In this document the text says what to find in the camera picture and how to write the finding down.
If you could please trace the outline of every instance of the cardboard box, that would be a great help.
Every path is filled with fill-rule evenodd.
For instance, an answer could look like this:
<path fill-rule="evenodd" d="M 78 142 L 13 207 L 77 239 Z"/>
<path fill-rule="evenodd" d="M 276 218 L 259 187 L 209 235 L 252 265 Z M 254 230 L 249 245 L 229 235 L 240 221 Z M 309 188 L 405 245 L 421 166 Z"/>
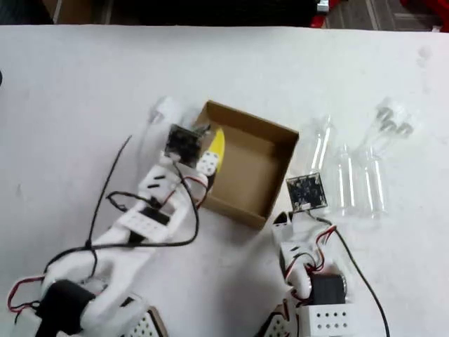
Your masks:
<path fill-rule="evenodd" d="M 226 141 L 221 171 L 204 206 L 262 228 L 284 182 L 298 132 L 212 101 L 196 122 L 221 127 Z"/>

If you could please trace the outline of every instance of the clear plastic bottle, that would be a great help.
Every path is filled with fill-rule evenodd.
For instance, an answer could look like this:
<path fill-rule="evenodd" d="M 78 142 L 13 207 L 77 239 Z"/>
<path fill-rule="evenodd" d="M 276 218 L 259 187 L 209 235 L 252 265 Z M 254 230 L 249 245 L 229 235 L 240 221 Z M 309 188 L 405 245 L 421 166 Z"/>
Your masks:
<path fill-rule="evenodd" d="M 335 138 L 335 128 L 327 116 L 322 122 L 313 120 L 300 131 L 300 141 L 295 150 L 290 172 L 305 176 L 320 172 Z"/>
<path fill-rule="evenodd" d="M 334 177 L 336 198 L 333 209 L 337 209 L 341 216 L 354 215 L 357 207 L 354 162 L 346 144 L 335 155 L 335 167 L 337 169 Z"/>
<path fill-rule="evenodd" d="M 360 165 L 358 200 L 362 215 L 378 218 L 387 213 L 387 191 L 382 159 L 372 147 L 358 154 Z"/>

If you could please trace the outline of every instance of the dark floor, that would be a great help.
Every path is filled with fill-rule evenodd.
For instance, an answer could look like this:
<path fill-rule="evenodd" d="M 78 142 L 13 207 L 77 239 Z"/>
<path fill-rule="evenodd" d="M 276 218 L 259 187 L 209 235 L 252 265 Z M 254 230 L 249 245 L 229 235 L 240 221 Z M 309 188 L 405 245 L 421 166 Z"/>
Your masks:
<path fill-rule="evenodd" d="M 326 18 L 328 28 L 429 31 L 441 21 L 423 3 L 412 0 L 404 8 L 399 0 L 349 0 Z"/>
<path fill-rule="evenodd" d="M 43 0 L 56 23 L 139 25 L 133 1 Z M 343 0 L 328 14 L 324 28 L 425 32 L 440 24 L 422 0 L 411 0 L 407 8 L 399 0 Z"/>

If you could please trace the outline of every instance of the cable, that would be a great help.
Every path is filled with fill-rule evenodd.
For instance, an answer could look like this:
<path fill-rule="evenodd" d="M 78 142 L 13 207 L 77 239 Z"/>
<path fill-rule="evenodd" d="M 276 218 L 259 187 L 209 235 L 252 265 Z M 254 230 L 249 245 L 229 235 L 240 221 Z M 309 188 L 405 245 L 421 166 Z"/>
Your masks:
<path fill-rule="evenodd" d="M 19 287 L 22 284 L 26 284 L 26 283 L 33 283 L 33 282 L 37 282 L 37 281 L 42 281 L 44 278 L 44 275 L 37 275 L 37 276 L 31 276 L 31 277 L 25 277 L 23 279 L 19 279 L 11 288 L 11 290 L 8 293 L 8 297 L 6 298 L 6 305 L 9 309 L 9 311 L 11 312 L 19 312 L 29 306 L 31 306 L 33 303 L 35 303 L 36 301 L 32 301 L 32 302 L 26 302 L 26 303 L 22 303 L 20 305 L 12 305 L 12 301 L 14 299 L 15 293 L 17 293 L 17 290 L 19 289 Z"/>
<path fill-rule="evenodd" d="M 88 248 L 88 250 L 92 252 L 93 259 L 94 259 L 92 272 L 91 272 L 91 277 L 93 277 L 93 275 L 95 274 L 95 271 L 97 270 L 97 264 L 98 264 L 97 253 L 95 252 L 95 249 L 92 249 L 93 228 L 95 227 L 95 221 L 97 220 L 98 210 L 100 209 L 101 201 L 103 200 L 103 196 L 105 195 L 107 186 L 108 186 L 108 184 L 109 184 L 109 182 L 111 180 L 112 174 L 113 174 L 113 172 L 115 170 L 115 166 L 117 165 L 117 162 L 120 159 L 121 153 L 125 149 L 125 146 L 128 144 L 130 139 L 131 139 L 131 136 L 128 136 L 128 138 L 125 140 L 123 145 L 120 147 L 120 150 L 117 152 L 117 155 L 115 156 L 114 162 L 112 163 L 111 169 L 109 170 L 109 173 L 108 173 L 107 178 L 105 180 L 105 184 L 103 184 L 103 188 L 101 190 L 100 197 L 98 198 L 98 201 L 97 201 L 97 206 L 95 207 L 95 210 L 93 212 L 93 217 L 92 217 L 92 221 L 91 221 L 91 228 L 89 229 L 88 238 L 87 238 L 86 243 L 85 243 L 85 247 Z"/>
<path fill-rule="evenodd" d="M 187 180 L 187 179 L 193 180 L 194 182 L 196 182 L 196 183 L 198 183 L 198 184 L 200 184 L 201 186 L 204 187 L 204 189 L 205 189 L 204 190 L 204 196 L 201 199 L 201 201 L 198 204 L 196 204 L 196 207 L 199 208 L 204 203 L 204 200 L 206 200 L 206 197 L 207 197 L 207 194 L 208 194 L 208 186 L 205 183 L 203 183 L 201 180 L 199 180 L 198 178 L 195 178 L 195 177 L 192 177 L 192 176 L 185 176 L 184 179 L 185 180 Z M 173 191 L 171 191 L 168 194 L 168 196 L 165 198 L 165 200 L 162 202 L 162 207 L 165 206 L 167 204 L 167 201 L 172 197 L 172 195 L 175 194 L 176 188 L 177 187 L 175 187 L 175 189 Z"/>
<path fill-rule="evenodd" d="M 122 212 L 127 212 L 128 211 L 128 207 L 126 207 L 123 204 L 117 204 L 117 202 L 113 199 L 113 197 L 116 196 L 116 195 L 121 195 L 123 197 L 130 197 L 130 198 L 134 198 L 134 199 L 137 199 L 137 200 L 144 201 L 150 207 L 154 207 L 155 206 L 154 202 L 152 200 L 144 198 L 144 197 L 141 197 L 140 195 L 137 195 L 137 194 L 134 194 L 134 193 L 131 193 L 131 192 L 113 191 L 113 192 L 109 193 L 106 196 L 106 199 L 109 200 L 109 202 L 112 204 L 112 206 L 114 206 L 116 209 L 118 209 L 119 211 L 122 211 Z"/>
<path fill-rule="evenodd" d="M 195 241 L 196 237 L 198 236 L 199 233 L 199 214 L 198 214 L 198 209 L 195 205 L 195 201 L 194 198 L 192 196 L 192 192 L 189 189 L 189 186 L 187 185 L 187 183 L 185 182 L 185 178 L 182 175 L 180 169 L 177 167 L 176 163 L 173 162 L 173 166 L 175 167 L 180 179 L 181 179 L 181 184 L 184 187 L 184 189 L 186 190 L 187 194 L 189 195 L 190 198 L 190 202 L 192 203 L 192 208 L 194 211 L 194 215 L 195 215 L 195 231 L 193 236 L 190 239 L 184 240 L 184 241 L 180 241 L 180 242 L 151 242 L 151 243 L 128 243 L 128 244 L 98 244 L 98 245 L 92 245 L 91 249 L 93 249 L 94 251 L 100 250 L 100 249 L 110 249 L 110 248 L 137 248 L 137 247 L 181 247 L 181 246 L 186 246 L 188 244 L 191 244 L 193 241 Z M 50 260 L 50 262 L 47 263 L 47 266 L 45 267 L 44 273 L 47 272 L 48 270 L 48 266 L 51 265 L 52 263 L 54 263 L 55 261 L 59 260 L 60 258 L 77 252 L 77 251 L 90 251 L 90 249 L 86 246 L 80 246 L 80 247 L 75 247 L 75 248 L 71 248 L 71 249 L 67 249 L 66 251 L 63 251 L 61 253 L 59 253 L 58 255 L 56 255 L 54 258 L 52 258 Z"/>
<path fill-rule="evenodd" d="M 336 226 L 331 225 L 327 230 L 325 230 L 324 232 L 322 232 L 321 234 L 319 234 L 319 235 L 316 237 L 315 244 L 316 244 L 316 247 L 318 248 L 318 252 L 319 252 L 319 255 L 320 255 L 320 259 L 321 259 L 321 262 L 320 262 L 319 266 L 315 268 L 315 271 L 316 271 L 316 272 L 320 272 L 320 271 L 323 270 L 323 268 L 324 268 L 324 263 L 325 263 L 325 261 L 326 261 L 326 260 L 325 260 L 325 257 L 324 257 L 323 250 L 322 250 L 321 247 L 319 246 L 319 241 L 320 241 L 320 239 L 321 239 L 322 237 L 324 237 L 325 235 L 327 235 L 327 237 L 326 237 L 326 239 L 325 239 L 325 241 L 324 241 L 324 244 L 326 244 L 326 243 L 328 242 L 328 240 L 329 240 L 329 237 L 331 236 L 332 233 L 334 233 L 334 231 L 335 231 L 336 228 L 337 228 Z"/>
<path fill-rule="evenodd" d="M 319 221 L 320 223 L 325 223 L 329 226 L 333 226 L 333 224 L 325 218 L 320 218 L 318 216 L 313 216 L 310 211 L 307 211 L 307 214 L 314 220 Z M 384 321 L 384 327 L 385 327 L 385 335 L 387 337 L 390 337 L 390 329 L 388 326 L 388 321 L 387 321 L 387 316 L 385 315 L 384 312 L 384 308 L 382 307 L 382 304 L 380 304 L 379 298 L 377 298 L 373 288 L 371 287 L 370 283 L 368 282 L 368 280 L 365 278 L 365 276 L 363 275 L 362 271 L 360 270 L 360 267 L 357 265 L 356 260 L 354 259 L 354 257 L 352 256 L 351 250 L 349 249 L 346 241 L 344 240 L 343 236 L 340 234 L 340 231 L 335 228 L 335 233 L 337 234 L 338 238 L 340 239 L 340 241 L 343 244 L 344 249 L 346 250 L 349 259 L 351 260 L 352 264 L 354 265 L 354 267 L 356 268 L 358 274 L 360 275 L 361 279 L 363 280 L 363 282 L 365 283 L 366 287 L 368 288 L 368 290 L 370 291 L 371 295 L 374 298 L 374 301 L 376 302 L 377 307 L 379 308 L 380 314 L 382 316 L 382 320 Z"/>
<path fill-rule="evenodd" d="M 284 277 L 284 279 L 285 279 L 286 281 L 287 281 L 288 277 L 290 276 L 290 274 L 291 274 L 291 272 L 292 272 L 292 270 L 293 270 L 293 266 L 295 265 L 297 259 L 298 259 L 299 257 L 301 257 L 301 256 L 304 256 L 304 255 L 309 256 L 309 257 L 311 258 L 311 260 L 313 261 L 313 263 L 314 263 L 313 266 L 312 266 L 310 263 L 307 263 L 307 265 L 313 267 L 313 268 L 312 268 L 313 270 L 316 269 L 316 261 L 315 261 L 314 257 L 313 257 L 311 254 L 306 253 L 306 252 L 296 254 L 295 256 L 293 256 L 292 262 L 290 263 L 290 265 L 288 265 L 288 267 L 287 267 L 287 269 L 286 269 L 286 275 L 285 275 L 285 277 Z"/>

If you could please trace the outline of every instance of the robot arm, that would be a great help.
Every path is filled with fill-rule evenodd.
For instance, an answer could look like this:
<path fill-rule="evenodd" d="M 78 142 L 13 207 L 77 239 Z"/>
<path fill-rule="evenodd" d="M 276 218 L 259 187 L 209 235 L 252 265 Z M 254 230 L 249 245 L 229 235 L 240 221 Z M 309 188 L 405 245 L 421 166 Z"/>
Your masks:
<path fill-rule="evenodd" d="M 308 221 L 305 213 L 282 213 L 272 232 L 279 265 L 291 289 L 258 336 L 350 336 L 352 304 L 340 262 L 325 242 L 335 226 Z"/>
<path fill-rule="evenodd" d="M 161 153 L 158 164 L 139 184 L 140 199 L 93 242 L 95 264 L 89 250 L 51 263 L 42 282 L 42 300 L 36 314 L 24 310 L 13 336 L 128 336 L 137 326 L 140 331 L 152 329 L 151 336 L 166 336 L 156 310 L 133 295 L 131 289 L 156 247 L 182 246 L 196 237 L 196 208 L 212 187 L 211 179 L 224 153 L 223 134 L 217 134 L 221 146 L 214 141 L 213 148 L 194 168 L 174 164 L 173 158 Z M 184 242 L 168 242 L 192 205 L 195 235 Z"/>

